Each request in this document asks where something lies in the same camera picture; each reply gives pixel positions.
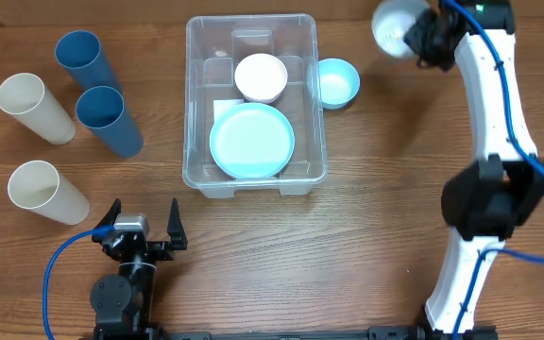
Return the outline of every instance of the clear plastic container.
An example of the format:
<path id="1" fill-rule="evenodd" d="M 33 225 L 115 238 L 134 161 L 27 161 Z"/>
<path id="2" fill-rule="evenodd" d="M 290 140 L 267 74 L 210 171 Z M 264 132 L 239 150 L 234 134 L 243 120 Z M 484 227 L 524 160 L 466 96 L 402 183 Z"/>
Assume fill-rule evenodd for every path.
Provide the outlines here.
<path id="1" fill-rule="evenodd" d="M 270 105 L 291 122 L 295 149 L 275 177 L 234 179 L 215 164 L 209 147 L 213 101 L 243 98 L 234 84 L 234 69 L 254 53 L 276 56 L 287 68 L 287 86 Z M 226 198 L 245 189 L 279 189 L 282 196 L 301 196 L 323 182 L 328 161 L 317 62 L 315 21 L 307 14 L 191 19 L 186 26 L 186 184 L 206 197 Z"/>

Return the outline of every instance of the wooden surface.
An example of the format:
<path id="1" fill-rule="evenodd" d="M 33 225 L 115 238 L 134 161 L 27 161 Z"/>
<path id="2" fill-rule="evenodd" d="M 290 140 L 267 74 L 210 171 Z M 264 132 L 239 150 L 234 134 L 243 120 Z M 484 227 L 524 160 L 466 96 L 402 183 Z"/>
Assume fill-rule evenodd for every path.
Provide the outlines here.
<path id="1" fill-rule="evenodd" d="M 69 112 L 80 89 L 54 60 L 76 28 L 0 28 L 0 83 L 42 77 Z M 84 127 L 63 146 L 41 140 L 0 111 L 0 340 L 44 339 L 43 271 L 68 237 L 91 229 L 120 197 L 146 213 L 152 239 L 165 236 L 179 200 L 189 250 L 160 265 L 153 320 L 169 331 L 261 332 L 365 329 L 411 323 L 431 294 L 448 240 L 443 183 L 469 163 L 468 103 L 458 70 L 419 71 L 385 58 L 369 22 L 319 22 L 320 58 L 354 63 L 362 89 L 345 112 L 325 114 L 329 176 L 308 196 L 241 192 L 209 200 L 181 177 L 185 25 L 94 27 L 144 134 L 122 160 Z M 518 81 L 531 133 L 544 156 L 544 19 L 518 22 Z M 91 201 L 66 227 L 9 201 L 7 181 L 23 162 L 54 163 Z M 544 254 L 544 200 L 509 246 Z M 82 241 L 60 257 L 51 280 L 57 339 L 94 326 L 89 294 L 116 263 Z M 544 339 L 544 267 L 499 258 L 477 310 L 502 339 Z"/>
<path id="2" fill-rule="evenodd" d="M 437 4 L 437 0 L 428 0 Z M 0 0 L 0 25 L 184 24 L 197 15 L 304 12 L 316 20 L 370 20 L 381 0 Z M 544 17 L 544 1 L 513 0 L 518 17 Z"/>

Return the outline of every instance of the blue cable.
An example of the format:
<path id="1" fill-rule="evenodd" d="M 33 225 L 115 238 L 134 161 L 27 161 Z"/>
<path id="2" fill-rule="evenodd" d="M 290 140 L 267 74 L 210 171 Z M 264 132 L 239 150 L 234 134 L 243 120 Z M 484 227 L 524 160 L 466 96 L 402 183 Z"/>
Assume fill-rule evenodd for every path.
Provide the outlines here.
<path id="1" fill-rule="evenodd" d="M 514 127 L 513 127 L 513 121 L 511 118 L 511 101 L 509 97 L 509 85 L 507 83 L 507 74 L 505 73 L 505 69 L 503 67 L 503 62 L 501 60 L 501 57 L 499 56 L 499 52 L 497 51 L 494 44 L 490 40 L 490 37 L 488 37 L 488 35 L 486 34 L 484 28 L 478 23 L 478 21 L 473 17 L 473 15 L 471 15 L 471 13 L 469 13 L 461 5 L 455 3 L 454 0 L 442 0 L 442 3 L 445 6 L 450 7 L 456 10 L 459 14 L 461 14 L 467 20 L 467 22 L 476 30 L 476 32 L 480 34 L 480 36 L 482 37 L 482 40 L 488 46 L 488 50 L 490 50 L 490 54 L 492 55 L 492 58 L 497 63 L 496 65 L 497 71 L 499 71 L 499 76 L 501 78 L 502 98 L 503 98 L 503 104 L 504 104 L 504 110 L 505 110 L 505 123 L 507 125 L 507 134 L 509 136 L 509 141 L 513 145 L 513 147 L 516 149 L 516 151 L 519 153 L 519 155 L 544 178 L 544 167 L 540 164 L 540 162 L 536 160 L 536 158 L 530 157 L 528 154 L 526 154 L 526 152 L 519 145 L 518 139 L 516 138 L 516 133 L 514 132 Z M 466 298 L 463 304 L 461 305 L 461 310 L 459 311 L 459 315 L 457 316 L 457 320 L 454 324 L 454 329 L 452 330 L 452 340 L 458 340 L 459 327 L 461 326 L 463 317 L 468 310 L 468 305 L 469 305 L 469 302 L 471 301 L 471 296 L 473 295 L 473 289 L 475 287 L 476 280 L 478 279 L 478 274 L 480 273 L 480 267 L 482 266 L 482 261 L 485 260 L 486 254 L 493 251 L 496 251 L 497 253 L 511 255 L 516 259 L 523 260 L 526 262 L 530 262 L 534 264 L 544 264 L 544 256 L 535 256 L 535 255 L 520 253 L 512 249 L 487 249 L 483 251 L 478 257 L 478 261 L 476 262 L 476 265 L 474 267 L 473 274 L 471 275 L 471 281 L 469 282 L 469 288 L 467 289 Z"/>
<path id="2" fill-rule="evenodd" d="M 69 245 L 71 245 L 74 241 L 83 238 L 85 236 L 90 235 L 98 235 L 101 237 L 106 236 L 106 234 L 113 230 L 113 226 L 104 226 L 100 227 L 98 229 L 92 229 L 83 231 L 78 235 L 75 235 L 71 237 L 68 241 L 64 242 L 62 246 L 56 250 L 54 253 L 54 256 L 52 256 L 52 259 L 49 261 L 49 264 L 47 265 L 47 269 L 45 269 L 45 276 L 43 277 L 43 291 L 42 291 L 42 316 L 43 316 L 43 328 L 45 329 L 45 335 L 47 335 L 47 338 L 49 340 L 54 340 L 54 334 L 52 334 L 52 330 L 49 328 L 49 318 L 47 317 L 47 292 L 49 288 L 49 277 L 52 273 L 52 268 L 54 267 L 54 262 L 58 258 L 58 256 L 61 254 L 61 252 L 67 248 Z"/>

